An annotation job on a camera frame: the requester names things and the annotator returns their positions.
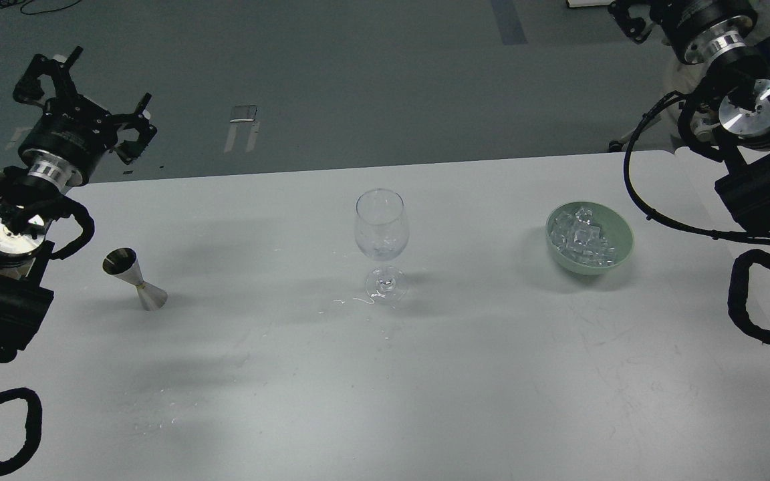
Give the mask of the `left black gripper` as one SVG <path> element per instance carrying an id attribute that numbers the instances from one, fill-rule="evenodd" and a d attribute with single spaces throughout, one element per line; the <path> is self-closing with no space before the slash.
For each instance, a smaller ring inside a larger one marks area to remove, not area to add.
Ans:
<path id="1" fill-rule="evenodd" d="M 52 186 L 85 186 L 108 150 L 125 165 L 132 165 L 150 145 L 158 128 L 147 110 L 152 94 L 146 92 L 134 111 L 108 120 L 112 114 L 80 95 L 70 68 L 84 49 L 77 46 L 65 59 L 36 54 L 13 88 L 13 101 L 25 106 L 45 107 L 43 115 L 18 148 L 27 165 L 27 175 Z M 47 97 L 41 78 L 51 79 L 54 96 Z M 135 133 L 134 139 L 118 134 Z"/>

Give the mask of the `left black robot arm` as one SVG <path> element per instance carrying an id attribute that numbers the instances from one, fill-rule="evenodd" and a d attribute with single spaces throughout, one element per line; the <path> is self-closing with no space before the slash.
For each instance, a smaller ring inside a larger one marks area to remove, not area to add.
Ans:
<path id="1" fill-rule="evenodd" d="M 39 121 L 17 149 L 21 166 L 0 168 L 0 363 L 27 348 L 45 319 L 54 293 L 42 286 L 47 265 L 82 250 L 94 237 L 94 219 L 68 196 L 88 185 L 110 153 L 129 165 L 156 136 L 144 94 L 132 112 L 114 114 L 78 92 L 71 68 L 82 55 L 31 58 L 13 88 L 13 100 L 41 109 Z M 28 387 L 0 392 L 0 405 L 23 401 L 25 439 L 0 477 L 27 465 L 37 453 L 43 407 Z"/>

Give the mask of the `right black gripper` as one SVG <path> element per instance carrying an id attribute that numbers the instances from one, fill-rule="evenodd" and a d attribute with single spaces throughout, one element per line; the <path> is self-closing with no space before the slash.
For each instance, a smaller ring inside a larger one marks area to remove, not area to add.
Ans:
<path id="1" fill-rule="evenodd" d="M 633 8 L 644 7 L 637 16 Z M 759 15 L 749 1 L 612 1 L 608 15 L 618 29 L 642 45 L 655 23 L 661 26 L 682 64 L 710 64 L 719 55 L 746 46 Z"/>

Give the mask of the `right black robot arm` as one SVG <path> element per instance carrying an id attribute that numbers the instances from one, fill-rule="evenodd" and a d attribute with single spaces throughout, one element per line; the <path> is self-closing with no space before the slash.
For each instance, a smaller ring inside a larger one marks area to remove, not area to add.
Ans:
<path id="1" fill-rule="evenodd" d="M 657 27 L 673 58 L 666 94 L 638 125 L 609 143 L 623 152 L 624 186 L 648 220 L 716 240 L 751 245 L 731 267 L 728 313 L 739 331 L 770 345 L 770 329 L 748 312 L 751 269 L 770 271 L 770 1 L 614 1 L 608 13 L 634 43 Z M 666 114 L 672 140 L 724 165 L 715 191 L 737 230 L 697 228 L 648 204 L 632 184 L 632 151 L 647 127 Z"/>

